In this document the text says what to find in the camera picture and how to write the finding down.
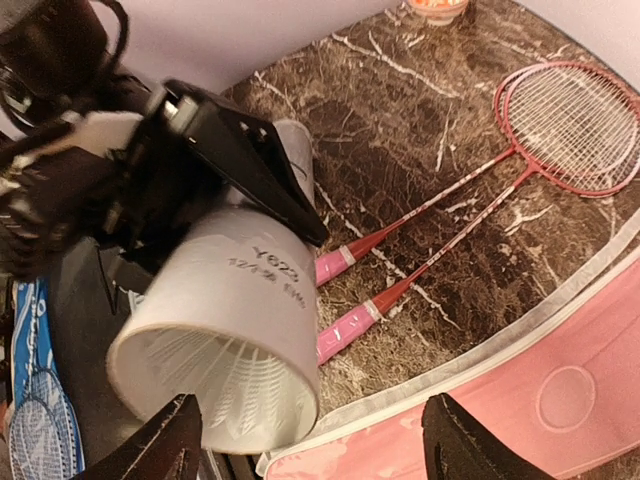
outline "shuttlecock tube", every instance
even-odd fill
[[[308,131],[276,128],[313,200]],[[113,343],[109,376],[140,418],[195,393],[202,444],[257,453],[301,440],[318,416],[312,249],[238,191],[194,226]]]

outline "brown marble countertop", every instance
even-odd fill
[[[595,62],[509,0],[478,0],[448,27],[404,8],[315,42],[231,90],[315,139],[324,251],[371,233],[501,153],[494,91],[539,61]],[[504,162],[392,235],[320,290],[320,326],[412,272],[525,168]],[[323,412],[478,345],[549,295],[640,207],[637,179],[586,200],[534,177],[437,263],[381,324],[322,369]]]

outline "badminton racket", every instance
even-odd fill
[[[498,87],[496,94],[494,96],[494,108],[496,111],[496,118],[498,120],[498,125],[502,129],[502,113],[501,107],[504,104],[504,94],[508,87],[519,78],[524,73],[535,69],[540,68],[546,64],[540,65],[532,65],[526,67],[522,70],[519,70],[509,77],[507,77]],[[347,269],[355,265],[360,259],[369,254],[371,250],[380,245],[392,232],[396,231],[398,228],[403,226],[409,220],[417,217],[421,213],[426,212],[429,208],[431,208],[434,204],[438,203],[440,200],[443,200],[445,197],[451,195],[453,192],[463,187],[467,183],[474,180],[476,177],[479,177],[484,172],[489,170],[490,168],[496,166],[498,163],[506,160],[511,155],[515,153],[515,149],[509,149],[499,157],[490,160],[484,165],[478,167],[473,172],[469,173],[467,176],[461,178],[456,183],[451,185],[449,188],[443,190],[435,197],[427,200],[422,205],[416,207],[411,212],[407,213],[400,219],[396,220],[391,225],[378,230],[366,237],[363,237],[359,240],[356,240],[348,245],[342,245],[337,250],[333,252],[326,253],[316,260],[316,285],[318,287],[324,285],[325,283],[333,280],[338,275],[344,273]]]
[[[509,87],[503,115],[512,142],[507,152],[517,151],[527,160],[524,173],[409,277],[324,330],[318,338],[320,365],[375,324],[531,175],[541,174],[572,193],[604,197],[628,185],[640,168],[637,100],[602,70],[570,62],[531,69]]]
[[[33,298],[23,308],[32,309]],[[64,449],[55,416],[42,398],[33,396],[32,389],[41,389],[37,368],[39,316],[33,314],[29,331],[28,377],[22,401],[11,418],[9,427],[9,452],[11,468],[15,478],[37,480],[51,478],[64,480],[73,475],[70,455]]]

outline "red badminton racket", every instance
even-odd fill
[[[539,68],[544,66],[545,64],[540,65],[532,65],[526,67],[522,70],[519,70],[509,77],[507,77],[498,87],[494,97],[494,109],[496,111],[496,118],[498,120],[498,125],[502,129],[502,106],[504,104],[504,94],[511,86],[511,84],[519,78],[524,73],[528,72],[531,69]],[[498,163],[503,160],[509,158],[511,155],[515,153],[515,149],[510,149],[506,151],[504,154],[499,157],[485,163],[484,165],[478,167],[473,172],[469,173],[465,177],[458,180],[456,183],[451,185],[446,190],[443,190],[435,197],[427,200],[422,205],[413,209],[411,212],[404,215],[402,218],[399,218],[391,225],[378,230],[366,237],[363,237],[359,240],[356,240],[348,245],[342,245],[337,250],[333,252],[326,253],[316,260],[316,285],[318,287],[324,285],[325,283],[333,280],[341,273],[348,270],[350,267],[355,265],[360,259],[369,254],[371,250],[380,245],[392,232],[396,231],[398,228],[403,226],[412,218],[417,217],[421,213],[426,212],[429,208],[431,208],[434,204],[438,203],[440,200],[443,200],[445,197],[449,196],[459,188],[463,187],[471,180],[476,177],[482,175],[484,172],[494,167]]]
[[[512,142],[507,153],[517,151],[527,160],[525,172],[409,277],[324,330],[318,338],[320,365],[386,314],[421,275],[531,175],[539,173],[579,195],[603,197],[628,185],[640,168],[637,100],[602,70],[568,62],[531,69],[513,81],[503,115],[504,130]]]

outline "pink grip tape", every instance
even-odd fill
[[[368,301],[323,330],[318,335],[318,366],[324,365],[369,330],[380,317],[377,312],[375,305]]]
[[[316,286],[321,287],[336,278],[355,263],[355,260],[350,261],[352,259],[351,252],[346,247],[322,255],[316,260]]]

